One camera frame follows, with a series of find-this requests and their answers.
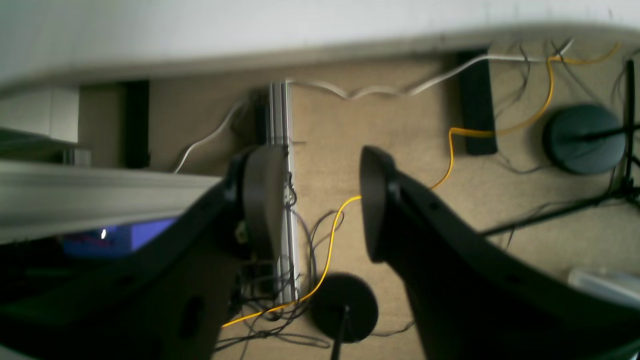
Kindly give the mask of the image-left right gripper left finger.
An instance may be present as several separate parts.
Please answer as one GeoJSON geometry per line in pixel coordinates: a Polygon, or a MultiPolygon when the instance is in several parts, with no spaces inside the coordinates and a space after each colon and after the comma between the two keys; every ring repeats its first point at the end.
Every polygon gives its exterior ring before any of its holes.
{"type": "Polygon", "coordinates": [[[236,156],[149,244],[1,306],[1,344],[40,360],[209,360],[242,265],[281,255],[285,151],[236,156]]]}

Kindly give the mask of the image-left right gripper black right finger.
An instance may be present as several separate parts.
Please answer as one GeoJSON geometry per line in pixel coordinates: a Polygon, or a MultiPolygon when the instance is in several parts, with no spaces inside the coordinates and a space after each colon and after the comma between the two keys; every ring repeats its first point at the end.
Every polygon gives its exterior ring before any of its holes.
{"type": "Polygon", "coordinates": [[[639,312],[498,249],[377,146],[359,156],[366,250],[402,280],[429,360],[628,360],[639,312]]]}

